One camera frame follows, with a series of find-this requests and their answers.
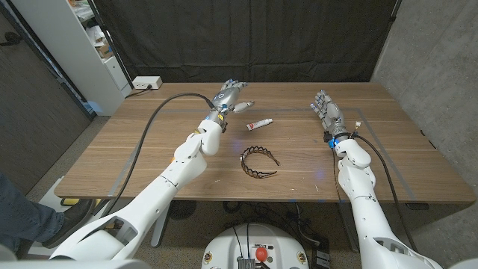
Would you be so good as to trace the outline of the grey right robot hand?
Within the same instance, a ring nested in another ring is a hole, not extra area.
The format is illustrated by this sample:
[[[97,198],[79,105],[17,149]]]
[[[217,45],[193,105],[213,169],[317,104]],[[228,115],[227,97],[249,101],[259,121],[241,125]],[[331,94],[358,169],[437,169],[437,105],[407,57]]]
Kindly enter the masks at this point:
[[[350,132],[346,129],[342,111],[325,90],[316,94],[314,103],[311,103],[310,106],[321,120],[326,142],[334,140],[339,143],[350,139]]]

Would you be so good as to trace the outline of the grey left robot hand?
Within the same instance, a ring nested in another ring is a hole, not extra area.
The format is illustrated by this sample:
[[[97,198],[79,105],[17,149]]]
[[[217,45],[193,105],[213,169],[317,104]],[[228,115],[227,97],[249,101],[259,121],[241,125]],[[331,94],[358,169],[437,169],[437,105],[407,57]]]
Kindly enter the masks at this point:
[[[226,130],[226,116],[229,113],[241,113],[251,108],[255,102],[239,102],[239,95],[242,89],[247,86],[246,82],[239,82],[229,79],[226,81],[221,90],[212,99],[213,108],[210,110],[207,120],[217,123],[223,132]]]

